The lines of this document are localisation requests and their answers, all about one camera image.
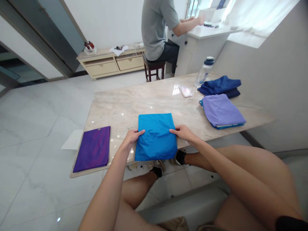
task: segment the blue folded shirt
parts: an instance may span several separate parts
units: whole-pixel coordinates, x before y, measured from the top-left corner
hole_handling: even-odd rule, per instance
[[[203,88],[198,88],[198,91],[200,91],[202,94],[207,95],[207,92],[203,90]],[[222,94],[226,94],[228,98],[234,98],[236,96],[239,96],[241,93],[238,91],[237,88],[234,88],[230,91],[223,92]]]
[[[205,96],[200,101],[205,115],[216,129],[242,126],[246,120],[225,94]]]
[[[176,135],[169,132],[175,129],[172,115],[139,115],[138,131],[145,133],[137,140],[135,161],[172,159],[177,152]]]
[[[212,81],[205,81],[198,89],[204,95],[219,95],[226,91],[233,90],[241,85],[240,80],[229,79],[228,76],[224,75],[219,79]]]

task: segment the wooden stool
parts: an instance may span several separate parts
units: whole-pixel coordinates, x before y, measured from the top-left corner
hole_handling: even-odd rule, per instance
[[[156,75],[156,79],[160,80],[160,78],[158,77],[158,69],[161,69],[161,79],[164,79],[166,62],[150,63],[148,62],[145,55],[143,55],[143,62],[144,62],[145,78],[147,79],[147,82],[151,82],[151,76],[153,75]],[[153,70],[156,70],[156,74],[151,74],[151,71]]]

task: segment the folded clothing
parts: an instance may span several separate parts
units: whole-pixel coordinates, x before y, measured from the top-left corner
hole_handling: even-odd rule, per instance
[[[213,127],[234,127],[246,123],[246,120],[228,99],[227,95],[211,95],[202,99],[203,109]]]
[[[145,130],[137,140],[135,161],[172,159],[177,151],[171,113],[139,115],[138,131]]]
[[[106,166],[109,139],[110,126],[84,132],[73,172]]]
[[[206,91],[203,91],[203,88],[198,88],[198,91],[200,91],[202,94],[206,95],[207,92]],[[222,94],[226,94],[228,98],[234,98],[236,96],[239,96],[241,93],[238,91],[237,88],[234,88],[232,90],[229,90],[229,91],[226,91],[226,92],[223,92]]]
[[[212,81],[205,81],[198,89],[204,95],[219,95],[226,91],[235,89],[241,85],[240,80],[229,79],[228,76],[224,75],[219,79]]]

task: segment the water bottle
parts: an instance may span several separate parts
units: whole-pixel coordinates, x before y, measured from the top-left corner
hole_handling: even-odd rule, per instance
[[[195,87],[199,88],[206,80],[209,72],[211,71],[213,64],[215,62],[214,57],[208,56],[206,57],[206,60],[204,61],[204,64],[202,65],[198,77],[196,79]]]

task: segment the hand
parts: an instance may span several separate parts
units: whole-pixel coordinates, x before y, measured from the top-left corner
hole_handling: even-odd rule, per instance
[[[193,142],[195,139],[198,139],[198,137],[192,133],[186,125],[176,126],[175,130],[169,129],[169,132],[177,135],[183,140],[188,141],[189,143]]]
[[[204,25],[204,21],[205,21],[205,15],[204,14],[199,15],[198,19],[200,20],[199,26],[203,26]]]
[[[145,130],[138,132],[138,129],[129,130],[126,137],[123,140],[123,144],[128,145],[130,149],[133,147],[133,143],[138,139],[138,137],[145,133]]]

